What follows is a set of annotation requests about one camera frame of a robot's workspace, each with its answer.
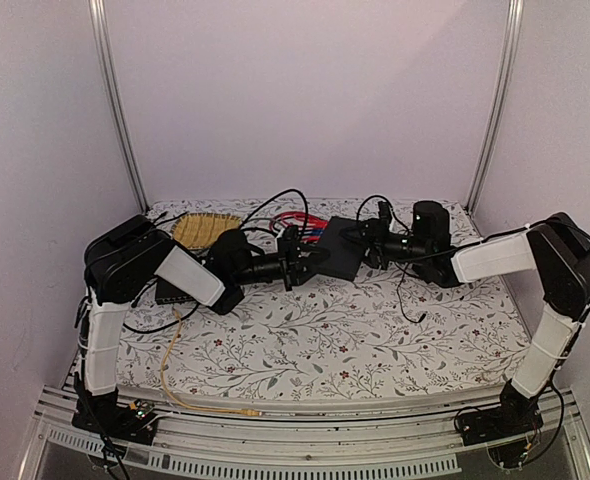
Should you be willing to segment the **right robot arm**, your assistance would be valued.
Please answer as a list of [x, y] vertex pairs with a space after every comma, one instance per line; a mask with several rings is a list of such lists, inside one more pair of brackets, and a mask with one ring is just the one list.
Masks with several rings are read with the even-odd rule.
[[397, 233], [390, 216], [358, 220], [340, 234], [365, 248], [367, 263], [412, 266], [416, 276], [443, 288], [499, 277], [512, 287], [526, 279], [541, 298], [524, 357], [500, 393], [490, 422], [502, 436], [538, 425], [537, 403], [566, 362], [590, 314], [590, 234], [565, 212], [513, 230], [456, 245], [449, 212], [435, 202], [416, 204], [412, 225]]

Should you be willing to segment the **black network switch box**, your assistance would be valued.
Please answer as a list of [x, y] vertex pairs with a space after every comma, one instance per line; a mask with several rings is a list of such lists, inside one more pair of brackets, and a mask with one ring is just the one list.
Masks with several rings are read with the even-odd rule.
[[330, 258], [320, 268], [319, 275], [354, 281], [366, 252], [365, 245], [355, 245], [340, 237], [340, 230], [356, 226], [355, 219], [333, 216], [330, 218], [317, 246], [330, 251]]

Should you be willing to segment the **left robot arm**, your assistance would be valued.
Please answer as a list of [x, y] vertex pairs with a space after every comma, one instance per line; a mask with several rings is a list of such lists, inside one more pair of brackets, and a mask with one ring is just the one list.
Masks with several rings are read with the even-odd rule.
[[106, 397], [117, 388], [116, 364], [125, 317], [153, 280], [162, 280], [218, 315], [243, 299], [243, 286], [280, 281], [286, 290], [305, 284], [328, 249], [302, 242], [287, 227], [267, 253], [251, 244], [243, 228], [224, 231], [199, 258], [146, 217], [136, 215], [95, 239], [84, 253], [84, 280], [90, 312], [81, 330], [81, 378], [93, 395], [83, 410], [103, 434], [123, 426], [123, 412]]

